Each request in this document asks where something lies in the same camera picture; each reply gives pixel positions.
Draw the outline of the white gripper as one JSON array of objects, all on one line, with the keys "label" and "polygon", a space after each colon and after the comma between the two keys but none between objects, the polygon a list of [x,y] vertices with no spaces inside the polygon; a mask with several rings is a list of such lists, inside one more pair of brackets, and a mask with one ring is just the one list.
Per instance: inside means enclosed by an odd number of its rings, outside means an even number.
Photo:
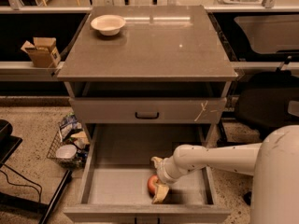
[{"label": "white gripper", "polygon": [[152,157],[150,159],[153,162],[154,167],[156,168],[156,173],[158,178],[164,183],[156,183],[154,185],[154,196],[152,199],[153,204],[162,203],[169,191],[169,186],[166,184],[174,184],[181,177],[187,174],[187,171],[180,168],[176,163],[173,157],[170,158],[160,158]]}]

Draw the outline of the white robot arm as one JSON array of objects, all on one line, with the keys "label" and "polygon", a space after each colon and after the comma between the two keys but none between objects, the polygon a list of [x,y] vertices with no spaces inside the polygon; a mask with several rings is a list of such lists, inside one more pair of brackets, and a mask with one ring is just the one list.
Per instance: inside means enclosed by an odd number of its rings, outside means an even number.
[{"label": "white robot arm", "polygon": [[299,126],[279,128],[261,143],[207,148],[180,145],[168,158],[153,157],[158,182],[155,203],[169,186],[198,169],[212,167],[253,177],[250,224],[299,224]]}]

